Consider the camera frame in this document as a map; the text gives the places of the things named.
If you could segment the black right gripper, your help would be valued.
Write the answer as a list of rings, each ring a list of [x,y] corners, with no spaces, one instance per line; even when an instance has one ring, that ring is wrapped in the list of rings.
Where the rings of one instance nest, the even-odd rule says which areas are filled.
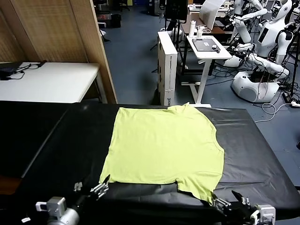
[[[252,213],[255,211],[250,206],[248,197],[244,197],[241,193],[232,190],[231,193],[235,197],[235,202],[227,202],[222,198],[218,198],[211,192],[212,204],[217,209],[223,209],[223,214],[227,222],[253,222],[251,218]]]

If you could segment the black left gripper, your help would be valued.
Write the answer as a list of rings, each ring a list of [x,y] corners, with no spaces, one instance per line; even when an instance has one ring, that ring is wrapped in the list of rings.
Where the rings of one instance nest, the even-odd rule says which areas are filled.
[[[90,190],[90,193],[77,193],[72,201],[71,209],[74,209],[77,213],[83,213],[85,208],[88,207],[93,201],[99,200],[102,196],[106,194],[109,187],[110,175],[108,175],[102,183]],[[74,184],[74,192],[80,192],[83,187],[82,182],[77,182]]]

